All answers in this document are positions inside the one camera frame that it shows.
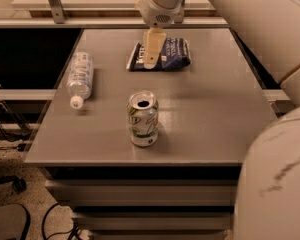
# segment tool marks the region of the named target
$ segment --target bottle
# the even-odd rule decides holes
[[[93,62],[90,54],[77,52],[71,59],[71,68],[67,82],[70,106],[81,109],[84,100],[91,95],[93,80]]]

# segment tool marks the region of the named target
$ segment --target can lid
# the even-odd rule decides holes
[[[83,106],[83,98],[80,96],[73,96],[70,100],[70,106],[74,109],[80,109]]]
[[[154,106],[156,96],[149,91],[140,91],[133,94],[129,99],[129,104],[135,109],[145,110]]]

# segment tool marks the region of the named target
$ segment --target can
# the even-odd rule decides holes
[[[131,95],[127,104],[131,141],[141,147],[155,143],[158,138],[158,109],[156,96],[149,91]]]

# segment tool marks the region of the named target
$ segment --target chair wheel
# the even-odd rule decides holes
[[[20,192],[26,190],[27,184],[24,181],[24,179],[16,179],[13,181],[12,187],[13,187],[14,191],[16,191],[17,193],[20,193]]]

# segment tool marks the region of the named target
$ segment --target dark blue chip bag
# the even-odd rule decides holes
[[[152,69],[144,67],[144,47],[137,43],[127,69],[130,71],[173,71],[191,64],[189,44],[183,38],[166,38],[157,64]]]

